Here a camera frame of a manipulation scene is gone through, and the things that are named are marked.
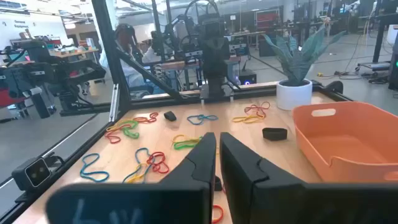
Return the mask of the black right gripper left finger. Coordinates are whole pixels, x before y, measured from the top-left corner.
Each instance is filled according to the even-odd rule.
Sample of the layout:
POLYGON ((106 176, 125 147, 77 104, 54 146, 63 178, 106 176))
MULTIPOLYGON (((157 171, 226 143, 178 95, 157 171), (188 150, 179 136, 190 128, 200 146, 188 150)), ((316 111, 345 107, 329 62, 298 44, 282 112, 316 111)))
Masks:
POLYGON ((154 184, 73 184, 45 207, 49 223, 211 223, 216 138, 206 133, 154 184))

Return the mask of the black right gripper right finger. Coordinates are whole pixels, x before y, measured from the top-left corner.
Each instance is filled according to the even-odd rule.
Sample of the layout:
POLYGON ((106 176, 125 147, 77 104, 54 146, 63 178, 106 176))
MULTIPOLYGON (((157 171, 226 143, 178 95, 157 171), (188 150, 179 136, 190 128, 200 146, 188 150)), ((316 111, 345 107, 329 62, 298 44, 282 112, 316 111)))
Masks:
POLYGON ((220 135, 233 223, 397 223, 396 184, 308 183, 220 135))

